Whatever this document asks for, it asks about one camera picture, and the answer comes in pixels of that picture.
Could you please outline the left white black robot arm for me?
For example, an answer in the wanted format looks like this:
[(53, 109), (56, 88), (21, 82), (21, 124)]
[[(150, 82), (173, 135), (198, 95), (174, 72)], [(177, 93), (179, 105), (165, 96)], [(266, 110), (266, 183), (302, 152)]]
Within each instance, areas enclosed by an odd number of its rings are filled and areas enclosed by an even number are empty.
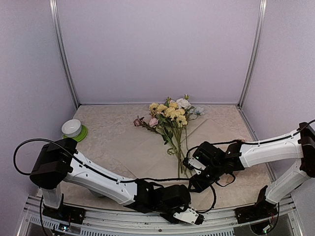
[(65, 181), (137, 212), (158, 212), (171, 223), (196, 223), (198, 213), (189, 207), (191, 197), (185, 185), (163, 187), (120, 176), (93, 163), (76, 146), (72, 138), (47, 142), (30, 174), (30, 180), (43, 191), (45, 205), (57, 218), (63, 219), (69, 214), (68, 206), (62, 203), (59, 186)]

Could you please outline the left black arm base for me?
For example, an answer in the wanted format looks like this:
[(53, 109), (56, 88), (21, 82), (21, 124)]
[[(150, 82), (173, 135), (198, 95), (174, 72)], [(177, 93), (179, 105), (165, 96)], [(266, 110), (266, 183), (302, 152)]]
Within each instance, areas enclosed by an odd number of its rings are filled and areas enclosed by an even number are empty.
[(62, 205), (59, 209), (45, 206), (43, 215), (68, 223), (83, 224), (86, 210), (80, 207)]

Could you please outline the white fake rose stem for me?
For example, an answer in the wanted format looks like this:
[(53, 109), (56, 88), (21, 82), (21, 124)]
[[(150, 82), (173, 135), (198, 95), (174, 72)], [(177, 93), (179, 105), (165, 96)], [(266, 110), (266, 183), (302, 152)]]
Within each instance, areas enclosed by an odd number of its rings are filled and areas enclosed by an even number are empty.
[(184, 130), (187, 129), (187, 125), (189, 122), (189, 111), (193, 106), (189, 102), (188, 94), (185, 94), (183, 98), (179, 98), (171, 104), (175, 110), (171, 113), (170, 117), (171, 120), (174, 122), (176, 141), (178, 143), (178, 146), (180, 147), (182, 141), (182, 133)]

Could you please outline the yellow fake flower stem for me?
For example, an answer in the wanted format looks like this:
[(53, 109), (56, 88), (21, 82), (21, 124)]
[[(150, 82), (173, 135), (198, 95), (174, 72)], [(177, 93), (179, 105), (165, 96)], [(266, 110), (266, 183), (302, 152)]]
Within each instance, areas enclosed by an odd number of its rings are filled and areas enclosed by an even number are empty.
[(188, 125), (188, 115), (177, 102), (149, 105), (151, 119), (148, 129), (160, 134), (165, 145), (170, 145), (167, 154), (175, 156), (178, 161), (177, 175), (188, 176), (189, 170), (183, 165), (182, 134)]

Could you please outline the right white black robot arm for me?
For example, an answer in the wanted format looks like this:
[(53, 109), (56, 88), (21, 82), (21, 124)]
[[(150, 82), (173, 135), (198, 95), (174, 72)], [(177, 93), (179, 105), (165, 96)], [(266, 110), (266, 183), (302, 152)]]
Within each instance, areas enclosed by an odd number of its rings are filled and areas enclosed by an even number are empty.
[(228, 142), (226, 151), (217, 144), (203, 142), (195, 148), (192, 157), (184, 159), (183, 164), (196, 171), (194, 187), (202, 192), (224, 174), (284, 159), (294, 159), (295, 162), (262, 191), (262, 199), (252, 206), (253, 216), (262, 218), (271, 210), (271, 205), (315, 176), (315, 131), (309, 123), (300, 123), (298, 129), (273, 139)]

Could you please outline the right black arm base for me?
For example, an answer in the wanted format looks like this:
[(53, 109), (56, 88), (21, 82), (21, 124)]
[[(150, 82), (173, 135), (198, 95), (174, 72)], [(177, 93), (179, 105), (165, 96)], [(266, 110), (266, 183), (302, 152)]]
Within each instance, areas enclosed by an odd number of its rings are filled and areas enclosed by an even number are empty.
[(278, 208), (263, 197), (254, 205), (236, 208), (235, 214), (238, 224), (243, 224), (277, 215)]

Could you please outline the pink beige wrapping paper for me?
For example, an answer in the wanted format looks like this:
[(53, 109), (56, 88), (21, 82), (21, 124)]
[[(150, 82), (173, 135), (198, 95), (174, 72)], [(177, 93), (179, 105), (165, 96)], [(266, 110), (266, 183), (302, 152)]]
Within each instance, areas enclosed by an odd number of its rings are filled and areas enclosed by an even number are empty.
[[(213, 119), (201, 118), (191, 121), (183, 132), (183, 152), (200, 145), (235, 139), (227, 128)], [(178, 158), (171, 154), (170, 144), (162, 136), (145, 128), (133, 127), (105, 144), (105, 157), (99, 164), (110, 171), (130, 178), (186, 177), (178, 166)]]

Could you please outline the pink fake rose stem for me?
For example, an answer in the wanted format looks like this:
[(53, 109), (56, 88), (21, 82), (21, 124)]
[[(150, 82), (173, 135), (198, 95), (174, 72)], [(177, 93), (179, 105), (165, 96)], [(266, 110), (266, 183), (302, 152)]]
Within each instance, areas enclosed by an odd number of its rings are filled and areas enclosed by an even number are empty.
[(146, 128), (150, 132), (161, 135), (164, 145), (169, 145), (168, 155), (175, 156), (178, 161), (177, 175), (188, 177), (188, 168), (184, 167), (184, 152), (182, 150), (182, 134), (187, 130), (188, 120), (184, 115), (178, 117), (166, 118), (162, 114), (157, 114), (148, 122), (144, 121), (144, 117), (137, 117), (134, 120), (135, 126)]

